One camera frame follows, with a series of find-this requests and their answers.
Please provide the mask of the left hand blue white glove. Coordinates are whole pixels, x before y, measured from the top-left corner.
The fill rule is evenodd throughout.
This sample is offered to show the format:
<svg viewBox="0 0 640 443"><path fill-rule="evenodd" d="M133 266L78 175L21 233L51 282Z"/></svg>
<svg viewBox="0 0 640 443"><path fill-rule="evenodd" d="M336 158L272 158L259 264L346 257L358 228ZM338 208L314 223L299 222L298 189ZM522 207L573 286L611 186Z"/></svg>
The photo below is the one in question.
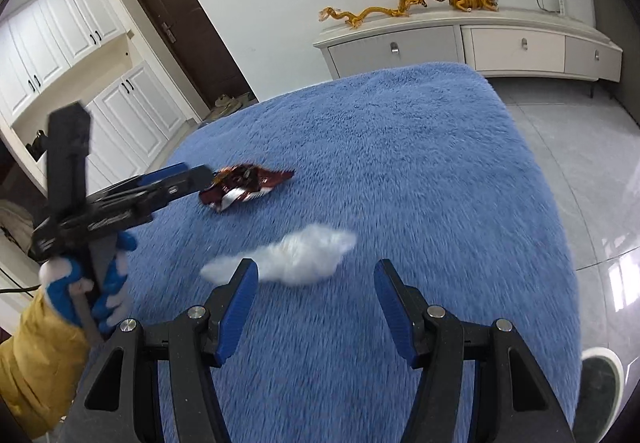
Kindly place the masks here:
<svg viewBox="0 0 640 443"><path fill-rule="evenodd" d="M109 335L131 312L127 255L137 247L134 235L117 234L115 255L108 263L100 296L90 307L91 319L103 336ZM54 257L40 267L39 279L47 304L65 321L81 327L74 301L94 288L93 281L82 275L81 265L74 259Z"/></svg>

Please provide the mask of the yellow left sleeve forearm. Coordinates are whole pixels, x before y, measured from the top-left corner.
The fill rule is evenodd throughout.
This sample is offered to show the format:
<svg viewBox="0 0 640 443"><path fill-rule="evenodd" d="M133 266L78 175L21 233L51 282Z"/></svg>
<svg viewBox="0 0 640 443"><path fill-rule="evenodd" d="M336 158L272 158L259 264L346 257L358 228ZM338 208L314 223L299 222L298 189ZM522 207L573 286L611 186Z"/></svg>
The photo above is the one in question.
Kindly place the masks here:
<svg viewBox="0 0 640 443"><path fill-rule="evenodd" d="M3 442L29 442L54 429L72 405L89 351L84 331L37 293L1 344Z"/></svg>

